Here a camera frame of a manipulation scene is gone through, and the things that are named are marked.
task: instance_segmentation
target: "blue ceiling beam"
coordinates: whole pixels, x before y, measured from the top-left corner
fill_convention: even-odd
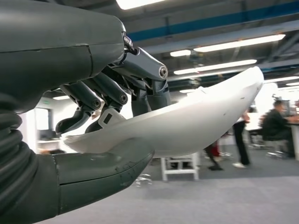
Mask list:
[[[244,22],[260,21],[279,16],[285,16],[299,13],[299,3],[297,1],[249,10],[246,12],[245,21],[243,12],[215,16],[211,18],[190,21],[169,26],[142,30],[129,33],[128,36],[134,42],[164,37],[168,35],[177,35],[196,30],[216,28],[221,26],[229,26]]]

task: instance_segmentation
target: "white table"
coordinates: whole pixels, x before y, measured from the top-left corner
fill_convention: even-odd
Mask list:
[[[172,159],[161,158],[162,176],[163,181],[168,181],[168,175],[171,174],[193,174],[194,180],[199,180],[199,170],[200,166],[200,152],[187,156],[177,156]],[[178,162],[177,169],[168,169],[168,163]],[[190,162],[191,169],[183,169],[183,162]]]
[[[294,154],[296,156],[296,160],[299,161],[299,123],[292,123],[290,125],[293,136]]]

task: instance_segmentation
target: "black pants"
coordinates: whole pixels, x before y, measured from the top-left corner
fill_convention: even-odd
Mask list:
[[[244,144],[243,136],[242,136],[244,128],[245,127],[245,122],[245,121],[238,122],[234,124],[233,127],[234,130],[236,146],[238,147],[240,156],[239,162],[243,165],[249,165],[250,161],[248,158],[248,154],[246,151],[246,147]]]
[[[286,140],[288,141],[288,155],[290,158],[294,157],[294,148],[293,142],[293,136],[291,135],[291,129],[290,127],[286,127],[280,131],[279,134],[276,134],[273,137],[276,140]]]

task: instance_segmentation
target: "white sneaker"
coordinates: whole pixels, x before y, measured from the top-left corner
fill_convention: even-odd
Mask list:
[[[240,162],[233,163],[233,166],[236,167],[236,168],[246,168],[246,166],[245,166]]]
[[[215,156],[214,159],[216,162],[221,162],[223,160],[221,156]]]

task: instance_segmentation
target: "robotic hand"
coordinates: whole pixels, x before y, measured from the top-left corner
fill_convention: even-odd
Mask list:
[[[168,105],[168,71],[133,48],[113,16],[26,0],[0,0],[0,13],[0,223],[35,223],[101,200],[130,186],[153,156],[140,138],[102,154],[30,150],[17,130],[17,114],[45,91],[60,87],[77,103],[73,117],[56,128],[66,133],[98,109],[99,97],[103,111],[120,111],[128,101],[120,85],[132,92],[134,115]]]
[[[106,102],[102,111],[103,112],[107,108],[113,108],[117,112],[120,112],[122,107],[128,102],[126,93],[116,81],[122,85],[123,88],[125,87],[131,92],[131,107],[134,116],[170,105],[171,96],[166,80],[168,74],[168,69],[141,48],[134,49],[131,41],[127,36],[124,36],[124,43],[126,50],[121,61],[109,64],[99,75],[83,81]],[[71,86],[74,90],[72,93],[65,91],[63,87],[60,88],[71,99],[73,99],[75,94],[78,95],[79,92],[82,92],[78,84]],[[94,95],[90,93],[89,101],[93,102],[94,97]],[[76,100],[76,102],[80,106],[78,103],[81,102],[80,100]],[[79,121],[77,118],[78,116],[75,114],[71,119],[60,121],[58,124],[59,130],[57,128],[56,131],[58,133],[68,132],[79,127],[75,125],[75,123],[82,125],[88,119],[88,117],[82,117]],[[71,120],[74,124],[71,125],[72,129],[69,129],[68,127],[69,127]],[[65,125],[65,129],[60,128],[63,126],[62,124],[64,123],[68,125]],[[102,127],[98,123],[98,121],[96,121],[90,125],[86,130],[86,133],[101,129]]]

